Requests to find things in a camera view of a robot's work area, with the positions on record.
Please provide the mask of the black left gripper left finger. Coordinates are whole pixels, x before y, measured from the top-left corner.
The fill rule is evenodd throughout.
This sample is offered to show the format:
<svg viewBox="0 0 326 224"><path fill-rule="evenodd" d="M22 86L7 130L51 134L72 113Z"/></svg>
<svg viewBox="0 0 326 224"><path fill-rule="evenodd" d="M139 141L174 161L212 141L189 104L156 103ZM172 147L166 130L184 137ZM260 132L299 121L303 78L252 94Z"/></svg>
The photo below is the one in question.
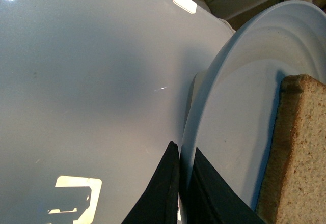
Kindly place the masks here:
<svg viewBox="0 0 326 224"><path fill-rule="evenodd" d="M148 186L123 223L177 223L179 169L178 146L170 141Z"/></svg>

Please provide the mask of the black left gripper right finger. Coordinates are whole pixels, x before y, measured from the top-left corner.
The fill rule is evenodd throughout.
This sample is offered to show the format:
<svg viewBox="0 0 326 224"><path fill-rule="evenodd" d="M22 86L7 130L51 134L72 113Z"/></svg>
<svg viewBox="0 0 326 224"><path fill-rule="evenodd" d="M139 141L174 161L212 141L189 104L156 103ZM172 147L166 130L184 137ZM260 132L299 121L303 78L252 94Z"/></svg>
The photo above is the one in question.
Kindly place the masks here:
<svg viewBox="0 0 326 224"><path fill-rule="evenodd" d="M191 223L264 223L198 148L191 176Z"/></svg>

